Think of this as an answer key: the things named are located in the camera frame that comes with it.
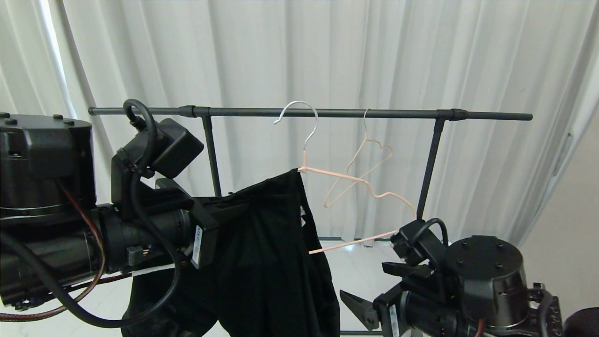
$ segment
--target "horizontal rod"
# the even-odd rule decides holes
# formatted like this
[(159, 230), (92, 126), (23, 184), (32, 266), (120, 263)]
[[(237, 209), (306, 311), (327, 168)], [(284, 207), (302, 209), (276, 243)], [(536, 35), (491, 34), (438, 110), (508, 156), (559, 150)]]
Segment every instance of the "horizontal rod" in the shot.
[[(184, 117), (201, 118), (212, 117), (278, 117), (282, 109), (272, 108), (217, 108), (184, 106), (176, 108), (149, 107), (153, 115), (179, 115)], [(318, 117), (323, 118), (361, 118), (364, 109), (317, 109)], [(123, 108), (89, 108), (90, 115), (124, 115)], [(530, 121), (533, 116), (529, 113), (504, 113), (504, 112), (468, 112), (460, 110), (459, 119), (494, 119), (507, 121)], [(287, 109), (288, 117), (314, 117), (311, 109)], [(372, 109), (366, 118), (411, 118), (411, 119), (437, 119), (441, 117), (438, 110), (379, 110)]]

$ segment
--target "black pants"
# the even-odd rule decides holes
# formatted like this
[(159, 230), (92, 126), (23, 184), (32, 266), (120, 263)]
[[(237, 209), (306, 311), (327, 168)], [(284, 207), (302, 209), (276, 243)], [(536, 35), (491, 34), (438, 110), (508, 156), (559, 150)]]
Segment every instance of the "black pants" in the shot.
[[(226, 197), (200, 198), (219, 223), (214, 261), (183, 271), (172, 301), (125, 337), (340, 335), (340, 310), (297, 170)], [(166, 292), (172, 270), (135, 277), (126, 317)]]

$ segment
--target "pink clothes hanger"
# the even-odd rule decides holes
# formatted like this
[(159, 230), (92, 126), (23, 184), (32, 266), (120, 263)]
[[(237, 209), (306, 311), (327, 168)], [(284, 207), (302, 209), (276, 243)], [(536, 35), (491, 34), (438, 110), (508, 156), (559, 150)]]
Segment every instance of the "pink clothes hanger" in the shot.
[[(362, 148), (364, 147), (364, 145), (366, 144), (366, 142), (377, 143), (379, 145), (379, 148), (381, 148), (381, 149), (384, 149), (384, 148), (389, 149), (389, 155), (385, 159), (383, 159), (380, 163), (376, 164), (373, 168), (371, 168), (368, 171), (366, 171), (366, 173), (362, 174), (359, 177), (360, 179), (362, 179), (363, 177), (365, 177), (370, 172), (374, 171), (377, 167), (381, 166), (385, 161), (389, 160), (393, 156), (393, 148), (392, 147), (390, 147), (389, 145), (383, 145), (378, 140), (369, 139), (368, 138), (368, 128), (366, 127), (366, 113), (369, 110), (370, 109), (366, 109), (366, 111), (364, 112), (364, 117), (362, 118), (362, 120), (364, 121), (364, 140), (362, 141), (362, 144), (360, 144), (360, 147), (358, 148), (358, 151), (356, 152), (356, 154), (353, 155), (352, 160), (347, 165), (347, 169), (345, 170), (345, 174), (349, 174), (349, 169), (351, 168), (351, 166), (353, 165), (353, 163), (356, 161), (356, 158), (358, 157), (358, 154), (360, 153), (360, 151), (362, 151)], [(354, 181), (351, 185), (349, 185), (345, 189), (345, 191), (343, 191), (341, 194), (339, 194), (335, 199), (333, 199), (333, 201), (331, 201), (330, 203), (328, 203), (329, 196), (331, 195), (331, 193), (333, 192), (333, 189), (335, 188), (335, 186), (337, 186), (337, 184), (339, 183), (340, 180), (341, 180), (341, 178), (337, 178), (337, 180), (335, 181), (335, 183), (333, 184), (333, 186), (331, 187), (331, 189), (329, 189), (329, 192), (326, 194), (326, 197), (325, 197), (325, 207), (331, 207), (337, 200), (339, 200), (339, 198), (341, 198), (345, 193), (347, 193), (352, 187), (354, 187), (358, 183), (357, 181)]]
[[(382, 198), (382, 197), (385, 197), (387, 195), (392, 195), (392, 196), (400, 199), (401, 201), (403, 201), (412, 210), (412, 213), (414, 214), (414, 219), (416, 219), (416, 209), (414, 208), (414, 206), (409, 201), (407, 201), (404, 197), (402, 197), (402, 196), (400, 196), (398, 194), (395, 194), (395, 193), (392, 193), (392, 192), (385, 192), (383, 194), (377, 195), (377, 194), (374, 193), (373, 187), (370, 185), (370, 183), (367, 182), (366, 180), (362, 179), (362, 178), (352, 177), (352, 176), (349, 176), (347, 174), (341, 174), (341, 173), (336, 173), (336, 172), (331, 172), (331, 171), (320, 170), (318, 168), (308, 167), (306, 165), (306, 157), (307, 157), (306, 156), (306, 147), (308, 145), (308, 141), (314, 135), (314, 133), (316, 132), (316, 129), (318, 128), (318, 112), (316, 111), (316, 109), (314, 109), (314, 107), (312, 107), (311, 105), (309, 105), (308, 103), (306, 103), (304, 101), (293, 101), (293, 102), (287, 104), (285, 106), (285, 108), (283, 108), (283, 111), (281, 111), (281, 114), (279, 115), (279, 118), (276, 121), (274, 121), (274, 123), (275, 124), (279, 123), (281, 121), (281, 119), (283, 118), (283, 116), (285, 115), (285, 112), (287, 111), (287, 109), (290, 106), (292, 106), (294, 104), (297, 104), (297, 103), (305, 104), (310, 109), (312, 109), (312, 112), (314, 112), (314, 118), (316, 119), (316, 123), (314, 125), (314, 129), (308, 135), (308, 137), (305, 139), (305, 142), (304, 142), (304, 152), (303, 152), (303, 155), (302, 155), (302, 166), (300, 168), (298, 168), (299, 172), (306, 173), (306, 172), (310, 171), (310, 172), (314, 172), (314, 173), (320, 173), (320, 174), (325, 174), (325, 175), (328, 175), (328, 176), (333, 176), (333, 177), (338, 177), (338, 178), (342, 178), (342, 179), (352, 180), (354, 182), (359, 182), (361, 184), (366, 185), (366, 187), (368, 188), (368, 192), (373, 197), (375, 197), (375, 198)], [(309, 253), (310, 254), (315, 254), (315, 253), (318, 253), (318, 252), (324, 252), (324, 251), (329, 251), (329, 250), (332, 250), (332, 249), (337, 249), (337, 248), (341, 248), (341, 247), (345, 247), (345, 246), (349, 246), (349, 245), (354, 245), (356, 243), (361, 243), (361, 242), (365, 242), (365, 241), (369, 241), (369, 240), (373, 240), (373, 239), (378, 239), (380, 237), (385, 237), (385, 236), (391, 235), (391, 234), (393, 234), (395, 232), (396, 231), (390, 231), (390, 232), (387, 232), (387, 233), (383, 233), (383, 234), (379, 234), (379, 235), (375, 235), (375, 236), (371, 236), (371, 237), (366, 237), (366, 238), (361, 239), (361, 240), (356, 240), (356, 241), (342, 243), (341, 245), (337, 245), (337, 246), (333, 246), (333, 247), (316, 249), (316, 250), (310, 251)]]

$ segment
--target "curtain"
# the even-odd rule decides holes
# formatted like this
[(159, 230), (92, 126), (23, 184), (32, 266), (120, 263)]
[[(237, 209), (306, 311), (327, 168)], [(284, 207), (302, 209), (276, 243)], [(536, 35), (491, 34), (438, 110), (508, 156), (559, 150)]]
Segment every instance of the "curtain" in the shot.
[[(35, 2), (23, 3), (6, 7), (39, 12)], [(57, 74), (54, 83), (31, 70), (11, 69), (12, 77), (3, 75), (8, 94), (3, 89), (0, 97), (10, 97), (12, 105), (0, 107), (29, 113), (43, 105), (42, 111), (51, 114), (68, 111), (68, 97), (73, 114), (92, 121), (96, 130), (96, 170), (106, 177), (97, 186), (100, 201), (109, 201), (110, 156), (135, 130), (123, 116), (91, 119), (87, 106), (118, 107), (137, 98), (153, 107), (282, 108), (304, 100), (317, 108), (532, 113), (532, 122), (447, 123), (425, 218), (444, 219), (452, 240), (491, 234), (523, 241), (568, 128), (580, 115), (581, 105), (575, 103), (586, 90), (581, 85), (585, 70), (597, 60), (591, 56), (596, 55), (599, 9), (589, 1), (64, 0), (50, 1), (49, 10), (64, 88)], [(31, 28), (31, 22), (39, 22), (39, 14), (35, 17), (12, 23), (13, 29)], [(8, 18), (4, 25), (14, 21), (13, 14)], [(28, 69), (37, 62), (29, 59), (31, 51), (46, 46), (46, 54), (33, 54), (50, 69), (60, 68), (38, 28), (21, 34), (37, 34), (43, 43), (30, 46), (13, 34), (7, 39), (18, 48), (8, 53)], [(27, 48), (27, 54), (19, 54), (19, 48)], [(21, 89), (20, 78), (29, 79), (32, 88)], [(31, 93), (47, 87), (59, 102), (29, 107)], [(27, 97), (17, 98), (15, 92)], [(204, 140), (201, 121), (174, 119)], [(273, 120), (213, 119), (224, 193), (301, 165), (313, 119), (285, 118), (276, 126)], [(394, 149), (393, 157), (367, 177), (377, 193), (393, 191), (416, 205), (433, 123), (366, 121), (370, 138)], [(344, 172), (363, 132), (360, 120), (322, 118), (308, 143), (308, 164)], [(361, 175), (385, 156), (375, 146), (366, 149), (350, 174)], [(192, 195), (212, 194), (207, 155), (176, 180)], [(398, 200), (371, 198), (363, 186), (324, 208), (333, 182), (304, 175), (323, 237), (371, 236), (412, 218)]]

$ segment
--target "tile floor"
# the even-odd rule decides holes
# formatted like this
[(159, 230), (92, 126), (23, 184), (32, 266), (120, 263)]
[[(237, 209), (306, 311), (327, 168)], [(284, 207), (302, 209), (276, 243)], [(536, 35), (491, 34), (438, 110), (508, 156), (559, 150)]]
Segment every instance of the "tile floor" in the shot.
[[(323, 242), (322, 244), (326, 247), (338, 243), (339, 241)], [(333, 283), (337, 292), (339, 289), (343, 289), (372, 300), (399, 281), (396, 277), (384, 274), (380, 266), (384, 261), (400, 261), (388, 242), (376, 242), (372, 248), (361, 245), (348, 246), (328, 251), (326, 256), (331, 266)], [(81, 301), (81, 304), (95, 315), (118, 319), (127, 307), (130, 290), (130, 279), (99, 285)], [(45, 303), (36, 308), (35, 312), (54, 308), (56, 303), (57, 301)], [(340, 305), (341, 329), (364, 330), (362, 324), (341, 301)], [(2, 308), (2, 310), (13, 312), (11, 308)], [(69, 312), (37, 322), (0, 323), (1, 337), (117, 337), (120, 335), (117, 329), (100, 329), (82, 323)], [(228, 336), (228, 334), (217, 323), (206, 336), (221, 337)]]

